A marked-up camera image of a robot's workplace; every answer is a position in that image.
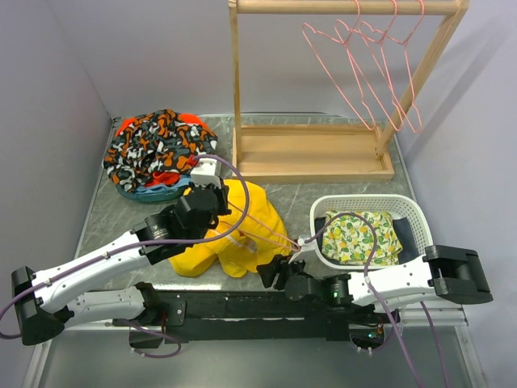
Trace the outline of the dark navy cloth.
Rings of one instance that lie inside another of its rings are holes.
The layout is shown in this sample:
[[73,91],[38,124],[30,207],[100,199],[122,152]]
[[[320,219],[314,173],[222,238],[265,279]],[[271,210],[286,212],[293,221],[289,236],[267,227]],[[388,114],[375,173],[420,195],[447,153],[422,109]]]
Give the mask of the dark navy cloth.
[[402,250],[397,254],[399,264],[406,264],[419,257],[420,252],[409,220],[406,217],[396,219],[393,221],[393,228],[402,246]]

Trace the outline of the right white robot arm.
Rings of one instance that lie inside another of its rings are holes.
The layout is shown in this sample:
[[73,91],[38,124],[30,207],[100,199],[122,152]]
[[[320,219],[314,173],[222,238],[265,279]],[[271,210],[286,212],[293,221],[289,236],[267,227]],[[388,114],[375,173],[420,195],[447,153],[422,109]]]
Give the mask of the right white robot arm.
[[425,301],[479,305],[494,300],[478,253],[459,247],[433,245],[404,264],[321,279],[305,272],[305,262],[282,255],[259,265],[257,271],[264,287],[284,292],[292,302],[354,311],[366,323],[380,313]]

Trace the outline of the wooden clothes rack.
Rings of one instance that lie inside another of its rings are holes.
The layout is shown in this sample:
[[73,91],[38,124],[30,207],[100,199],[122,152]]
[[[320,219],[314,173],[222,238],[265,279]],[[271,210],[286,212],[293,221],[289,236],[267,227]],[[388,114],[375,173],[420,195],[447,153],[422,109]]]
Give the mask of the wooden clothes rack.
[[[240,15],[333,15],[329,40],[342,48],[359,89],[354,124],[244,124],[241,99],[233,99],[233,162],[246,179],[255,183],[336,183],[389,181],[394,168],[389,146],[403,128],[422,131],[416,99],[466,14],[466,1],[231,1],[229,26],[232,61],[239,61]],[[407,87],[395,91],[387,47],[407,50],[413,33],[393,35],[394,24],[413,16],[418,22],[438,16],[441,21],[417,66],[407,66]],[[374,94],[368,76],[359,66],[352,45],[359,42],[370,52],[389,91],[380,105],[387,122],[381,124],[368,105]]]

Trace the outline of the white plastic basket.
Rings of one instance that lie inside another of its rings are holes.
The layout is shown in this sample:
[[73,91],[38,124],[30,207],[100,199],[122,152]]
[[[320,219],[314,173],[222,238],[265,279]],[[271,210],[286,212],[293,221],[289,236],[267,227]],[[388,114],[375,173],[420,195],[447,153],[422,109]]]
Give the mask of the white plastic basket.
[[[327,227],[326,222],[341,212],[386,212],[393,220],[406,217],[411,225],[420,255],[425,248],[433,244],[431,231],[420,207],[408,197],[391,194],[372,195],[333,195],[323,196],[316,200],[310,209],[310,233],[317,235],[319,252],[317,257],[329,268],[339,270],[357,270],[364,265],[338,265],[326,259],[321,252],[322,232]],[[388,266],[369,264],[368,268],[381,269]]]

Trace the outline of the lemon print cloth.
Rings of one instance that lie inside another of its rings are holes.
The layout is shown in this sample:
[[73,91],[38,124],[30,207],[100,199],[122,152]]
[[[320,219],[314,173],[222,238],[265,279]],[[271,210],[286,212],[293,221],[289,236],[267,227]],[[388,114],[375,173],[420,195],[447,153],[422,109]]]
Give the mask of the lemon print cloth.
[[[393,219],[386,212],[358,212],[373,226],[377,245],[371,265],[398,265],[398,255],[403,251],[393,226]],[[333,220],[321,235],[322,255],[338,265],[365,265],[371,254],[374,237],[368,225],[361,219],[344,215]]]

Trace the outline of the yellow shorts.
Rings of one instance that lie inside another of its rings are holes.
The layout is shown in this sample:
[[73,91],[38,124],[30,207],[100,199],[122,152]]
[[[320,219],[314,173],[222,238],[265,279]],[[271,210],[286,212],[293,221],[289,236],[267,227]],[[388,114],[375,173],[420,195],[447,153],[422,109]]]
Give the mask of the yellow shorts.
[[243,277],[257,272],[257,266],[268,264],[275,255],[288,255],[291,241],[280,215],[256,184],[246,184],[250,206],[244,221],[231,234],[216,241],[196,244],[170,258],[180,276],[196,277],[218,262],[227,276]]

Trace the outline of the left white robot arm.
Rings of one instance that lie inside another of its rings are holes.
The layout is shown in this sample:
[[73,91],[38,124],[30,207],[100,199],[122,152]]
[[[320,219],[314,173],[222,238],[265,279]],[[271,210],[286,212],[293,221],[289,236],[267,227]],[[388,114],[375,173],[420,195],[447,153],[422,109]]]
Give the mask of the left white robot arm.
[[68,327],[108,318],[156,322],[161,302],[151,284],[119,291],[98,291],[97,286],[207,242],[207,232],[230,213],[228,194],[224,183],[193,187],[175,204],[89,254],[48,270],[23,266],[13,271],[17,339],[26,346],[41,344]]

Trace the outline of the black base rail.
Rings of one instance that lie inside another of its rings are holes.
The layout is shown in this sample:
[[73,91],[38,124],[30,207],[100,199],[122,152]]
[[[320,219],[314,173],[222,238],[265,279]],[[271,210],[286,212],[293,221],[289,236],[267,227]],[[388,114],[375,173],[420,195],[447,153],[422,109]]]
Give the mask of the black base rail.
[[348,341],[349,326],[387,324],[372,307],[329,307],[305,298],[293,302],[281,292],[164,291],[159,302],[134,320],[164,328],[183,343],[197,340],[286,340],[320,338]]

